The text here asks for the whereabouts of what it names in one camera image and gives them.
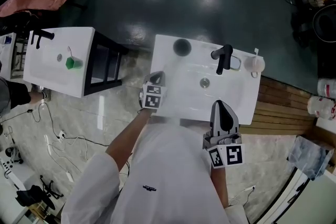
person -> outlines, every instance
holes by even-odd
[[[211,169],[203,137],[182,126],[146,124],[152,112],[142,109],[105,153],[91,158],[62,224],[248,223],[242,205],[229,207],[225,168]],[[136,142],[119,191],[119,172]]]
[[[18,105],[35,104],[44,99],[50,100],[50,90],[37,91],[37,86],[32,86],[28,92],[27,86],[22,83],[7,81],[0,77],[0,115],[3,116]]]

dark green floor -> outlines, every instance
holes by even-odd
[[[309,92],[317,88],[317,56],[291,36],[284,0],[76,0],[65,5],[62,26],[93,26],[109,38],[148,49],[156,34],[200,39],[264,56],[264,75]]]

bottle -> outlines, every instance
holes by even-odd
[[[324,97],[312,96],[308,100],[308,113],[318,118],[333,120],[335,118],[336,104]]]
[[[336,80],[319,79],[317,83],[317,93],[319,96],[336,99]]]

table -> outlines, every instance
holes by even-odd
[[[121,85],[118,79],[122,55],[128,49],[92,27],[44,29],[55,36],[52,40],[38,37],[32,42],[30,32],[24,68],[24,80],[74,97]],[[78,69],[67,69],[70,56],[82,62]]]

wooden floor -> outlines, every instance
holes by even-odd
[[[303,134],[315,119],[307,112],[310,97],[310,93],[261,77],[252,124],[241,125],[239,130],[242,134]]]

